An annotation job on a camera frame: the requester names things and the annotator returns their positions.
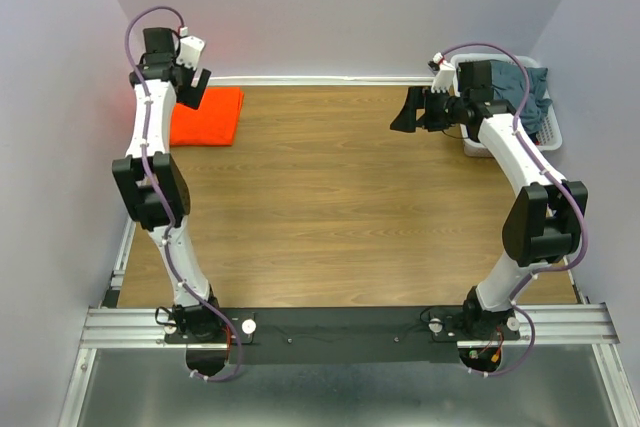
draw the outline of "white basket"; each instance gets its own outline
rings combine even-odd
[[[530,57],[517,57],[525,67],[540,67],[540,64]],[[457,68],[458,64],[462,62],[476,62],[479,60],[501,60],[503,62],[513,64],[513,61],[509,57],[502,54],[458,54],[451,58],[451,63]],[[453,78],[453,88],[456,91],[456,95],[460,95],[458,92],[457,76]],[[544,93],[544,98],[549,98],[548,90]],[[465,154],[469,157],[492,157],[491,153],[489,153],[489,149],[484,145],[467,138],[468,134],[466,126],[461,125],[460,132],[462,132],[462,137],[464,137],[463,143]],[[558,126],[558,119],[556,118],[556,113],[553,110],[553,105],[549,106],[547,117],[542,121],[542,126],[536,136],[539,142],[537,147],[540,151],[556,150],[562,145],[562,135],[560,134],[560,127]]]

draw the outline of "blue cloth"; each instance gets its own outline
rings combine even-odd
[[[499,60],[491,62],[491,83],[493,84],[493,98],[508,100],[514,108],[518,108],[524,94],[524,78],[517,65]],[[527,134],[535,134],[547,117],[551,99],[545,99],[547,91],[546,68],[527,67],[531,89],[520,120]]]

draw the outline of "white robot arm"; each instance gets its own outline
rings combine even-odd
[[[113,173],[129,215],[140,221],[160,251],[172,282],[174,305],[187,308],[197,306],[199,302],[179,285],[171,271],[165,247],[169,250],[173,267],[191,290],[203,299],[210,299],[212,294],[189,237],[189,191],[169,154],[169,127],[176,102],[198,108],[210,73],[203,71],[198,85],[191,85],[205,43],[187,36],[186,28],[181,29],[180,34],[183,36],[179,37],[175,48],[175,32],[171,29],[144,30],[146,51],[138,67],[145,76],[149,96],[137,77],[132,75],[130,80],[136,94],[134,131],[126,157],[114,161]],[[150,109],[147,108],[148,100],[152,100]],[[145,154],[175,216],[175,226],[170,231],[168,243],[163,238],[169,219],[157,194],[142,180],[143,146],[146,146]]]
[[[510,315],[532,278],[539,272],[560,270],[550,265],[577,250],[587,190],[582,182],[567,181],[547,162],[519,121],[514,122],[516,110],[511,104],[493,100],[486,82],[490,68],[488,62],[461,64],[460,97],[447,93],[453,79],[448,68],[436,77],[436,91],[410,87],[391,129],[442,131],[464,124],[470,138],[487,147],[509,179],[516,202],[503,227],[505,251],[489,276],[471,290],[464,306],[470,313],[468,326],[487,319],[493,329]],[[422,109],[424,115],[416,118]]]

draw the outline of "orange towel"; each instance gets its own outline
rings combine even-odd
[[[176,104],[170,145],[233,144],[243,98],[239,87],[212,87],[205,91],[198,110]]]

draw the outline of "wood grain surface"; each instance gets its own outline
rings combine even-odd
[[[233,147],[172,151],[221,305],[458,304],[489,273],[513,193],[495,161],[466,157],[460,140],[390,131],[406,88],[244,91]],[[522,302],[575,296],[566,274],[547,274]],[[138,229],[119,306],[171,304]]]

